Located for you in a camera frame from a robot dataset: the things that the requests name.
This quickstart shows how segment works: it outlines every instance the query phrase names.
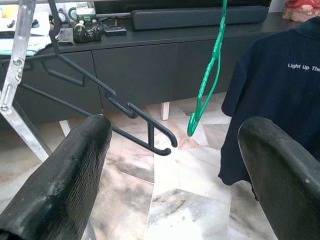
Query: white table leg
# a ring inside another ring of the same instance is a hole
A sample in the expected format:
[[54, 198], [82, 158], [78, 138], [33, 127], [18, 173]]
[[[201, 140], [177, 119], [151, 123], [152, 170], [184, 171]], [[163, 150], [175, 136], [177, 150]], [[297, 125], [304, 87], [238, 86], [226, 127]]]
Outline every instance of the white table leg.
[[161, 119], [163, 121], [169, 119], [169, 110], [170, 110], [170, 102], [163, 102], [161, 103]]
[[63, 120], [63, 121], [59, 121], [59, 123], [60, 123], [61, 129], [62, 129], [62, 132], [63, 132], [64, 136], [66, 137], [71, 131], [69, 121]]

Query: soundbar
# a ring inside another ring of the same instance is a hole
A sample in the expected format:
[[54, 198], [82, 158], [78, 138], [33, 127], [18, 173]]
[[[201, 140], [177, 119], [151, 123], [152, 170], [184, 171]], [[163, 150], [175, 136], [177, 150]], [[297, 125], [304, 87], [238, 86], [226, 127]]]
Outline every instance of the soundbar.
[[[249, 24], [263, 22], [268, 15], [267, 6], [231, 6], [227, 9], [226, 24]], [[222, 9], [181, 8], [134, 10], [131, 12], [136, 30], [166, 29], [219, 25]]]

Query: navy blue shirt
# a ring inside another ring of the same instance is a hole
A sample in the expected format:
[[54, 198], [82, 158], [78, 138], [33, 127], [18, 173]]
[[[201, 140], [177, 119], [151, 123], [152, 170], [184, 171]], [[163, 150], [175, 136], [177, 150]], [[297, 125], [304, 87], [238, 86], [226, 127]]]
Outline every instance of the navy blue shirt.
[[237, 135], [253, 116], [272, 120], [320, 161], [320, 17], [257, 40], [234, 69], [222, 111], [232, 117], [221, 149], [225, 184], [251, 182]]

